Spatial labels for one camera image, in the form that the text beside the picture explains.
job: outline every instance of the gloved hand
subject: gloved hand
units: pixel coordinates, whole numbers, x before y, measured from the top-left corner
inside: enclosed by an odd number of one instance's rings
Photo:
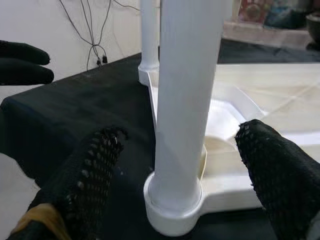
[[[54,73],[45,67],[49,55],[34,46],[0,40],[0,85],[49,84]]]
[[[320,164],[259,120],[235,137],[243,163],[279,240],[320,239]]]

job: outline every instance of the white plastic pipe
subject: white plastic pipe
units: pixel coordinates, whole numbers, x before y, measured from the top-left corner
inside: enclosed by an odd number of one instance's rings
[[[161,3],[155,172],[144,196],[150,223],[170,236],[185,234],[198,219],[202,190],[197,174],[223,10],[223,0]]]
[[[152,72],[159,69],[157,41],[157,9],[155,0],[140,0],[141,8],[141,51],[138,69]]]

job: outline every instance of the black table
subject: black table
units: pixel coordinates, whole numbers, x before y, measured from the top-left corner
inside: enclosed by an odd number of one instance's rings
[[[129,134],[114,169],[102,239],[167,239],[146,217],[143,185],[154,169],[155,135],[147,87],[138,82],[137,54],[6,98],[2,152],[42,186],[91,131],[120,126]],[[311,63],[320,54],[223,40],[219,63]],[[208,214],[181,239],[275,240],[260,209]]]

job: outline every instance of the white wall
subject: white wall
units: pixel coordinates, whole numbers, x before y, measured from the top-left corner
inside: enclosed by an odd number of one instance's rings
[[[62,0],[82,36],[89,39],[89,31],[79,0]],[[93,32],[99,38],[108,0],[89,0],[93,14]],[[140,7],[139,0],[118,0],[125,5]],[[111,3],[110,14],[103,32],[101,45],[109,62],[141,51],[140,13]],[[0,40],[22,42],[47,51],[48,65],[55,80],[86,70],[90,45],[82,41],[58,0],[1,0]],[[89,69],[96,67],[92,51]],[[29,86],[0,86],[0,102],[4,97],[30,89]]]

